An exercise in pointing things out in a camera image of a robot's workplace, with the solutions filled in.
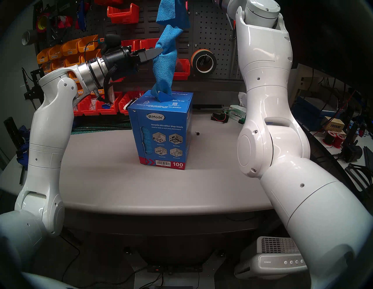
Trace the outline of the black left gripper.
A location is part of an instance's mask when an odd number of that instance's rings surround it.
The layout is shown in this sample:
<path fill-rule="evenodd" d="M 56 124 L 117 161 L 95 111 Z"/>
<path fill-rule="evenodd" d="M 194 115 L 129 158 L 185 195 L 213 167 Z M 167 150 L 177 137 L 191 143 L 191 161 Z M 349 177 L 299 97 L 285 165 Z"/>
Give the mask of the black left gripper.
<path fill-rule="evenodd" d="M 117 46 L 108 49 L 103 55 L 107 70 L 116 66 L 117 69 L 111 75 L 111 81 L 117 81 L 123 77 L 138 72 L 138 65 L 148 63 L 163 52 L 163 48 L 139 49 L 131 52 L 129 47 Z"/>

